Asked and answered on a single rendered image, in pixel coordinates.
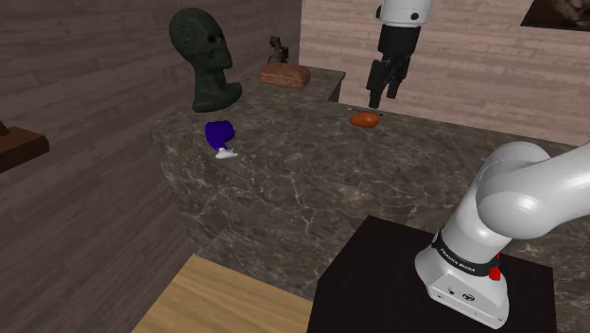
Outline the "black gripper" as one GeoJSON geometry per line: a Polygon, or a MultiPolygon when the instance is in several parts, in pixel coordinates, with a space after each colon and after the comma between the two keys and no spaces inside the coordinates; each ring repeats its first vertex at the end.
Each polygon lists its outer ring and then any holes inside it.
{"type": "Polygon", "coordinates": [[[411,55],[415,51],[420,32],[419,26],[383,25],[381,27],[377,50],[382,54],[382,61],[373,60],[366,84],[366,89],[370,92],[370,108],[379,107],[387,84],[389,84],[387,98],[396,98],[400,84],[407,77],[411,55]],[[391,60],[397,60],[392,74],[391,66],[387,62],[391,60]]]}

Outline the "orange-brown potato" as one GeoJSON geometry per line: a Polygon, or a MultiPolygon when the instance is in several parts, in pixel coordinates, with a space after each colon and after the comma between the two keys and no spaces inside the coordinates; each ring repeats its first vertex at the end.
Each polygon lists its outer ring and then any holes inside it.
{"type": "Polygon", "coordinates": [[[360,128],[374,128],[381,122],[382,114],[359,112],[351,116],[350,123],[360,128]]]}

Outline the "brown bread loaf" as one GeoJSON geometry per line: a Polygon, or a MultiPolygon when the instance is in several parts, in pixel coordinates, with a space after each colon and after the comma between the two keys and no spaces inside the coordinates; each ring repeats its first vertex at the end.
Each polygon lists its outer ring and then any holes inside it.
{"type": "Polygon", "coordinates": [[[260,83],[298,90],[302,90],[310,78],[310,71],[306,67],[284,62],[266,64],[259,72],[260,83]]]}

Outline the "small dark figurine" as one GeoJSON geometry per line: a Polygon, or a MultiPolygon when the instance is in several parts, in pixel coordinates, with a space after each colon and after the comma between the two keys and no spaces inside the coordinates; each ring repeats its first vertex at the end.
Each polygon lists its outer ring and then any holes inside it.
{"type": "Polygon", "coordinates": [[[289,50],[286,46],[282,46],[280,38],[278,36],[271,36],[269,38],[269,45],[273,48],[273,53],[269,56],[268,63],[287,63],[289,50]]]}

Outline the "black robot stand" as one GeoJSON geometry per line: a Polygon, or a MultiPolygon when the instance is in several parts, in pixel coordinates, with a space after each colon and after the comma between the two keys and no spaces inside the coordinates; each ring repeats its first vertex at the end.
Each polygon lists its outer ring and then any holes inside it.
{"type": "Polygon", "coordinates": [[[499,329],[432,300],[414,267],[432,238],[366,218],[319,279],[307,333],[558,333],[552,269],[507,254],[510,313],[499,329]]]}

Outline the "brown wooden furniture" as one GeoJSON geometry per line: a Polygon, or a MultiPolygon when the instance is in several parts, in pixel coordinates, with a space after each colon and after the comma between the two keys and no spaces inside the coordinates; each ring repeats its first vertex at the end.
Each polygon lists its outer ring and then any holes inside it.
{"type": "Polygon", "coordinates": [[[11,170],[50,151],[47,138],[0,121],[0,173],[11,170]]]}

